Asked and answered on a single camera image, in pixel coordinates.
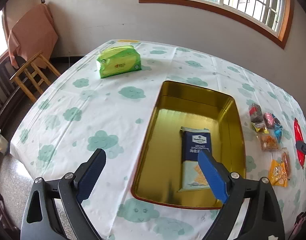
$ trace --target wooden stool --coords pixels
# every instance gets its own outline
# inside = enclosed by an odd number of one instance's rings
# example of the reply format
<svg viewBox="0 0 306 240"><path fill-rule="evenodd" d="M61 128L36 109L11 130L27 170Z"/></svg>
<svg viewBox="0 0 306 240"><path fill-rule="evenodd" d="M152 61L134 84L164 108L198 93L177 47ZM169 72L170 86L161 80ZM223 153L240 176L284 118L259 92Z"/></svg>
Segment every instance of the wooden stool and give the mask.
<svg viewBox="0 0 306 240"><path fill-rule="evenodd" d="M31 80L37 91L40 92L40 94L43 94L43 90L40 88L40 85L45 82L48 86L51 85L51 82L47 79L47 77L42 73L42 71L38 68L38 66L34 63L34 60L37 58L40 58L43 60L46 64L46 66L56 75L60 76L61 74L57 71L57 69L42 55L42 51L39 53L35 54L32 58L30 58L26 63L24 63L18 71L11 77L10 81L15 82L19 85L19 87L24 91L24 93L35 103L37 99L35 96L31 93L31 91L24 85L24 83L21 81L19 78L19 75L24 71L26 76ZM31 74L28 70L27 67L31 65L34 68L34 72ZM41 77L41 80L37 83L34 79L34 77L39 74Z"/></svg>

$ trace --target metal screw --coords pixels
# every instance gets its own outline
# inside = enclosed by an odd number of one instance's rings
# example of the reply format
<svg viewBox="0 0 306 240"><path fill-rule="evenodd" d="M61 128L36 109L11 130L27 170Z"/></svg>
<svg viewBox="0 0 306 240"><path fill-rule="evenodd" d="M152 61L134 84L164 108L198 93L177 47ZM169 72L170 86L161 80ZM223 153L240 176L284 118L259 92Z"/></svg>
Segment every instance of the metal screw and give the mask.
<svg viewBox="0 0 306 240"><path fill-rule="evenodd" d="M34 182L35 182L36 184L39 184L39 183L42 182L42 178L41 178L41 177L38 177L38 178L36 178L36 179L34 180Z"/></svg>
<svg viewBox="0 0 306 240"><path fill-rule="evenodd" d="M240 175L237 172L232 172L231 176L233 179L238 179L240 177Z"/></svg>
<svg viewBox="0 0 306 240"><path fill-rule="evenodd" d="M66 173L66 174L64 175L64 178L66 178L66 179L71 179L71 178L73 178L73 173L71 173L71 172Z"/></svg>
<svg viewBox="0 0 306 240"><path fill-rule="evenodd" d="M269 183L270 181L268 180L268 178L264 177L264 178L262 178L262 182L265 183L265 184L267 184L267 183Z"/></svg>

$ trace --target table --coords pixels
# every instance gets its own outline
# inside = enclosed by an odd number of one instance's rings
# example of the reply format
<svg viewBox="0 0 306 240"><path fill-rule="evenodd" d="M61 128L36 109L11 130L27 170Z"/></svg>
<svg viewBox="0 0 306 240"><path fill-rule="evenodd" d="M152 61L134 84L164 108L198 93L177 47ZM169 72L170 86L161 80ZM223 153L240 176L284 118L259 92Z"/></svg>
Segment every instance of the table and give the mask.
<svg viewBox="0 0 306 240"><path fill-rule="evenodd" d="M106 48L131 44L141 55L142 70L100 79L98 54ZM107 163L82 206L106 239L201 239L217 210L185 210L141 202L130 187L160 86L172 80L207 87L235 98L243 129L247 178L267 176L277 153L262 152L251 129L248 107L259 103L283 125L281 145L288 148L292 169L289 186L274 187L285 232L306 210L304 169L295 151L294 118L306 143L306 122L292 96L266 79L223 59L154 42L108 41L70 67L25 116L11 140L11 154L33 177L59 179L103 148ZM230 239L237 237L247 210L242 206Z"/></svg>

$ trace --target floor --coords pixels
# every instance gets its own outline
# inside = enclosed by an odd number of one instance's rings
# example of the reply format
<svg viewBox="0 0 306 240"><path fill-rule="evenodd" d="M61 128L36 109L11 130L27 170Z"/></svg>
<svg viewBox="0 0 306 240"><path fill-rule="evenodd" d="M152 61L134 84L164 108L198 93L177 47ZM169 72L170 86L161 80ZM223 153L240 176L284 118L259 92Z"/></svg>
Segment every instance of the floor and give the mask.
<svg viewBox="0 0 306 240"><path fill-rule="evenodd" d="M69 66L66 63L53 63L60 73L63 73ZM51 73L46 73L46 76L53 82L56 76ZM10 141L16 129L20 125L22 119L33 106L33 103L28 97L25 97L17 109L14 110L13 119L9 120L5 125L2 133L3 136ZM15 159L12 155L0 155L0 194L2 194L6 209L10 214L11 219L18 228L21 228L22 217L26 205L28 195L31 191L33 179L25 169L24 165ZM75 240L76 237L71 229L64 212L58 209L58 213L65 230L67 237Z"/></svg>

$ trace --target gold metal tray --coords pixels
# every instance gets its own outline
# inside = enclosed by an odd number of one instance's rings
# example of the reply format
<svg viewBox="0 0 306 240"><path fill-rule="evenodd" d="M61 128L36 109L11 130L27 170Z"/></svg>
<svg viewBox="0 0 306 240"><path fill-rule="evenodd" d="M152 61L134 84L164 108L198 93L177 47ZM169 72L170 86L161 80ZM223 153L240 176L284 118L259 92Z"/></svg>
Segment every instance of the gold metal tray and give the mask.
<svg viewBox="0 0 306 240"><path fill-rule="evenodd" d="M181 191L181 126L211 132L212 154L245 178L245 148L234 98L218 91L165 81L154 107L132 185L135 198L189 209L219 209L211 189Z"/></svg>

